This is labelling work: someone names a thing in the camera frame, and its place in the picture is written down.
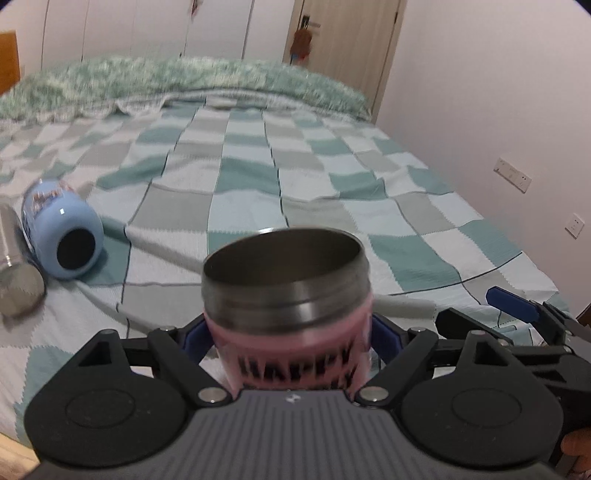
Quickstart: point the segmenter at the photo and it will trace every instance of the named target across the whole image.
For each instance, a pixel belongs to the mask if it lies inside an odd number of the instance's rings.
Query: white wall
[[[378,125],[591,302],[591,17],[573,0],[408,0]],[[532,178],[522,194],[499,156]],[[588,225],[577,240],[572,212]]]

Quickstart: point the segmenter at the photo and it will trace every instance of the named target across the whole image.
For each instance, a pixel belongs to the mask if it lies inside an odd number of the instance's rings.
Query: bed sheet
[[[486,304],[487,289],[564,307],[523,252],[365,121],[211,96],[18,128],[0,136],[0,158],[0,196],[14,208],[32,181],[59,177],[106,234],[88,274],[51,280],[36,312],[0,322],[0,432],[24,444],[28,402],[73,352],[103,328],[138,336],[185,325],[202,311],[206,255],[261,229],[356,235],[379,309],[405,326],[434,328],[453,306],[532,344],[535,332]]]

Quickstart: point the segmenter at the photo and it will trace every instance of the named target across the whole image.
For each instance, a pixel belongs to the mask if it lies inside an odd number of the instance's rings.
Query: cup
[[[43,269],[68,280],[86,273],[103,248],[97,213],[61,180],[39,180],[22,201],[22,227]]]
[[[346,390],[368,379],[372,293],[361,242],[272,230],[206,258],[204,316],[230,389]]]

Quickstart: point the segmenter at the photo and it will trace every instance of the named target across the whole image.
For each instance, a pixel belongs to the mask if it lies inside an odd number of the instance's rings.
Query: blue tab
[[[535,323],[540,319],[540,314],[534,304],[500,287],[490,288],[486,292],[486,301],[491,307],[495,307],[522,322]]]
[[[375,315],[371,320],[371,346],[378,357],[388,364],[402,351],[402,340]]]
[[[182,347],[189,358],[196,364],[203,360],[209,349],[213,347],[212,334],[209,333],[205,320],[187,334],[185,344]]]

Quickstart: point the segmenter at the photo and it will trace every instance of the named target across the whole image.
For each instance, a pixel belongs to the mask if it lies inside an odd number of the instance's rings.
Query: blue water bottle
[[[99,216],[64,181],[39,180],[28,188],[22,227],[38,262],[55,278],[87,272],[103,248]]]

